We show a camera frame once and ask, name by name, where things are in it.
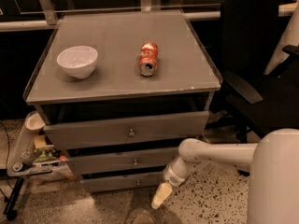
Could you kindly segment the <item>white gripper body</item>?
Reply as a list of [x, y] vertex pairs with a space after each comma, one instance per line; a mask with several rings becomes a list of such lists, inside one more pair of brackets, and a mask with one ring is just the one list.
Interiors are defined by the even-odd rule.
[[179, 187], [190, 173], [188, 163], [180, 156], [174, 158], [164, 169], [164, 181], [172, 187]]

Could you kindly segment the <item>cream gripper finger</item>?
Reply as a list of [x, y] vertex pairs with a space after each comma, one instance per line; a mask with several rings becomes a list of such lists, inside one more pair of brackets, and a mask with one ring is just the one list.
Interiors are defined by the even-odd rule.
[[156, 190], [155, 195], [153, 196], [151, 207], [153, 209], [158, 209], [162, 203], [170, 196], [172, 193], [173, 188], [168, 183], [162, 183]]

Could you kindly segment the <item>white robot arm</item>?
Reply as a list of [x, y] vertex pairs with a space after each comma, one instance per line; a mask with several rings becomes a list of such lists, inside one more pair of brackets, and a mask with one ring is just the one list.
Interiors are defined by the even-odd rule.
[[212, 145], [188, 138], [164, 169], [153, 197], [157, 209], [193, 172], [209, 162], [232, 164], [249, 173], [248, 224], [299, 224], [299, 131], [281, 129], [257, 143]]

